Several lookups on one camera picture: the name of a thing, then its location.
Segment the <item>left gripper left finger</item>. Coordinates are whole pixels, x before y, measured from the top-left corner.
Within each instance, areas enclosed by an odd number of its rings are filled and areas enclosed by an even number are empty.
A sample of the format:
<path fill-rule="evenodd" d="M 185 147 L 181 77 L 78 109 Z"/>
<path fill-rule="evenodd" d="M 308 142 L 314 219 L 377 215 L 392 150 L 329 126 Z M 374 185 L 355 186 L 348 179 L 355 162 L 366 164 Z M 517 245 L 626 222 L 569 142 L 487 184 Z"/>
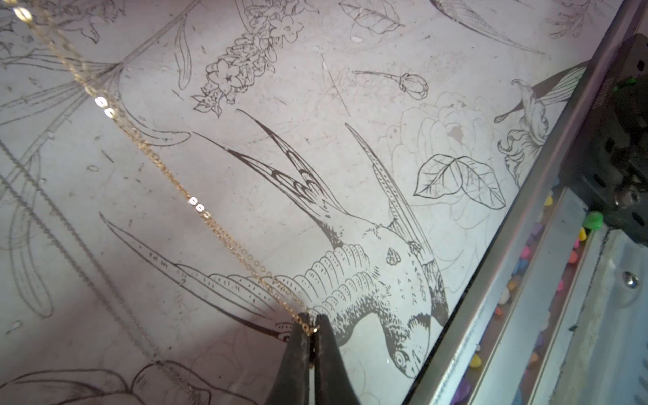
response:
<path fill-rule="evenodd" d="M 283 353 L 276 380 L 265 401 L 266 405 L 309 403 L 312 341 L 299 321 L 309 326 L 305 314 L 298 315 Z"/>

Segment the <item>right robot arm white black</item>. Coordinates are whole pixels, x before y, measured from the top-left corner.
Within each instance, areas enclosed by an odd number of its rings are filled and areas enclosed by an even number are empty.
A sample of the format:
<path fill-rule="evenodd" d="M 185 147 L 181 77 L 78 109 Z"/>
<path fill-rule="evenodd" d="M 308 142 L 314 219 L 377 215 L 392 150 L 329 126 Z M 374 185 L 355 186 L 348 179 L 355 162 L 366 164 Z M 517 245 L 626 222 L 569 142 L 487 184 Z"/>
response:
<path fill-rule="evenodd" d="M 647 38 L 633 35 L 570 148 L 561 182 L 611 228 L 647 243 Z"/>

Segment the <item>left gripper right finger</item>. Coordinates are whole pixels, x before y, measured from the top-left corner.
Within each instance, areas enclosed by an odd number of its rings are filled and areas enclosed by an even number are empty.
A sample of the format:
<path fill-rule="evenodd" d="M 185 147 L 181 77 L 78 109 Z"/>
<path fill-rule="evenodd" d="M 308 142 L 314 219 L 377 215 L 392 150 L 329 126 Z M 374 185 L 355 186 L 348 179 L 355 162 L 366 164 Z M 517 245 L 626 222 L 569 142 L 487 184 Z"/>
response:
<path fill-rule="evenodd" d="M 319 315 L 316 324 L 317 331 L 312 335 L 315 404 L 359 405 L 329 318 Z"/>

